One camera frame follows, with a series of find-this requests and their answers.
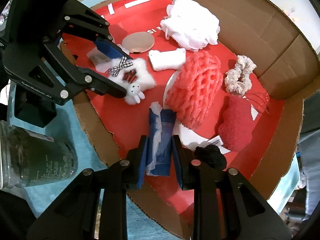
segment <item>blue gripper pad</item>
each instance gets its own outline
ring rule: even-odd
[[[179,187],[182,188],[182,168],[181,168],[179,154],[178,154],[178,150],[177,150],[177,146],[174,138],[172,139],[172,157],[174,162],[174,168],[176,171],[177,182],[179,184]]]
[[[141,154],[141,160],[140,160],[139,169],[138,169],[138,172],[139,172],[138,189],[141,189],[142,187],[142,184],[144,181],[144,174],[146,172],[148,140],[149,138],[147,137],[143,146],[142,154]]]
[[[108,42],[105,42],[105,41],[95,41],[94,44],[97,46],[97,49],[100,52],[102,52],[104,55],[106,55],[109,58],[121,58],[122,56],[131,58],[114,43],[109,44]]]

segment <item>translucent plastic wrapper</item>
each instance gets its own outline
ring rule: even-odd
[[[175,121],[175,112],[170,109],[162,109],[158,102],[151,104],[149,108],[147,175],[169,176]]]

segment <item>black and white gingham bow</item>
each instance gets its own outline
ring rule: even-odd
[[[116,77],[119,74],[121,69],[126,67],[131,67],[131,66],[133,66],[132,61],[130,60],[127,61],[127,57],[122,57],[120,60],[119,66],[110,68],[108,72],[111,76]]]

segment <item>round beige object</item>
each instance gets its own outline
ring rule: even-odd
[[[122,41],[122,47],[134,52],[146,52],[155,44],[155,38],[152,34],[147,32],[132,33],[126,36]]]

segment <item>green plastic jar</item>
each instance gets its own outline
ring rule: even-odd
[[[77,169],[76,152],[67,143],[0,121],[0,189],[61,181]]]

